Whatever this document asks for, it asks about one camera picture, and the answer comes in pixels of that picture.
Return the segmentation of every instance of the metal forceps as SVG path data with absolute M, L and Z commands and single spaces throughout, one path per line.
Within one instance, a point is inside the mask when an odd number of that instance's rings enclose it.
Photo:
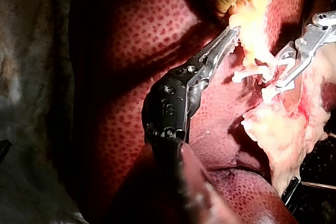
M 145 142 L 173 137 L 188 142 L 190 118 L 200 107 L 201 94 L 224 57 L 238 45 L 240 27 L 227 27 L 186 63 L 169 70 L 151 88 L 142 109 Z
M 311 64 L 319 47 L 336 42 L 336 11 L 316 13 L 311 21 L 305 27 L 303 35 L 295 42 L 290 41 L 276 56 L 278 60 L 299 59 L 299 63 L 276 82 L 276 89 L 279 91 L 287 90 L 288 85 L 293 85 L 296 77 Z

